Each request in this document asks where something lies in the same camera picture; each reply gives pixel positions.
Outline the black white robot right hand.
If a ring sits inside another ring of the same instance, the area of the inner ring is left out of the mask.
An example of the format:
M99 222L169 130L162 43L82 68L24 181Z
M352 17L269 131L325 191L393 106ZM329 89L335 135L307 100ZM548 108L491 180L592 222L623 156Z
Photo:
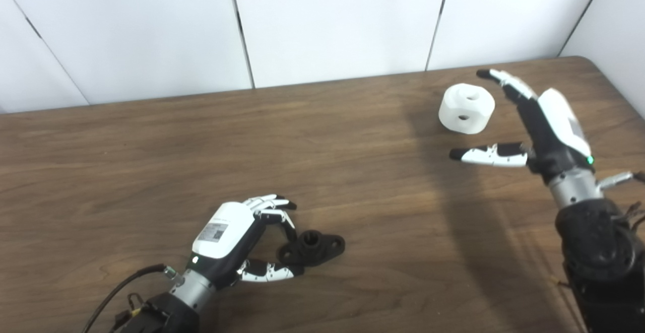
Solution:
M516 106L531 145L496 143L452 149L450 159L474 165L526 166L532 174L540 175L545 184L568 171L595 173L590 145L562 93L549 88L538 95L520 78L496 69L479 69L476 74L497 83Z

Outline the black white robot left hand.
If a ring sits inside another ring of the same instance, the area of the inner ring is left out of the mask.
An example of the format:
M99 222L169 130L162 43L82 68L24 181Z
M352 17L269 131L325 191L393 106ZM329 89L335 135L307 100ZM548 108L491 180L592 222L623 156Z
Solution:
M187 269L203 276L216 290L237 282L276 282L305 273L299 265L249 258L268 225L283 227L289 242L297 232L288 211L295 203L283 196L256 196L244 202L223 203L192 243Z

